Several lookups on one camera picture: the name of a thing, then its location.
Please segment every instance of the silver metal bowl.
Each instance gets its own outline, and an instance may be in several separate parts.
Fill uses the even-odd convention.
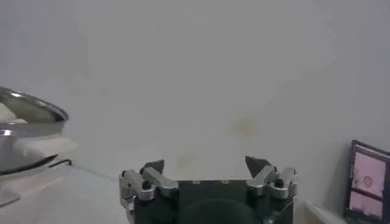
[[[13,151],[13,145],[19,137],[60,134],[69,119],[63,109],[51,103],[1,86],[0,102],[15,113],[18,119],[27,122],[0,122],[0,170],[34,162]]]
[[[28,94],[0,87],[0,102],[27,123],[0,122],[0,136],[37,137],[60,133],[69,120],[61,108]]]

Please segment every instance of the tablet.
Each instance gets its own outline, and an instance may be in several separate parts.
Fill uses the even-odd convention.
[[[389,165],[389,152],[352,141],[345,217],[389,223]]]

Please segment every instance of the black tablet frame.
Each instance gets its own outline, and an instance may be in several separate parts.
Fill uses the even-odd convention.
[[[357,219],[368,223],[389,223],[390,222],[390,152],[386,152],[380,149],[377,149],[373,146],[367,145],[365,143],[353,140],[351,143],[352,146],[352,154],[350,159],[350,170],[349,170],[349,177],[348,177],[348,185],[347,185],[347,196],[346,196],[346,203],[345,203],[345,209],[344,209],[344,217],[349,219]],[[354,189],[352,187],[353,184],[353,168],[355,166],[355,158],[356,158],[356,152],[368,155],[370,157],[373,157],[375,159],[384,161],[386,163],[386,174],[385,174],[385,187],[383,192],[383,198],[370,194],[365,191],[361,191],[359,189]],[[383,203],[383,210],[382,210],[382,218],[381,220],[376,219],[374,217],[362,214],[360,212],[353,211],[349,209],[350,207],[350,198],[351,193],[356,192],[361,195],[364,195],[366,197],[372,198],[374,200],[381,200]]]

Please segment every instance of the table surface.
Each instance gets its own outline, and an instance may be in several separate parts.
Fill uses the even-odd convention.
[[[129,224],[118,183],[76,167],[57,184],[0,208],[2,224]]]

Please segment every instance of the screw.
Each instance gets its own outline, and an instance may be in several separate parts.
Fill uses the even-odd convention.
[[[274,186],[275,187],[283,187],[285,185],[285,182],[282,179],[275,180]]]
[[[149,181],[142,182],[142,189],[149,190],[150,188],[152,188],[152,183],[151,182],[149,182]]]

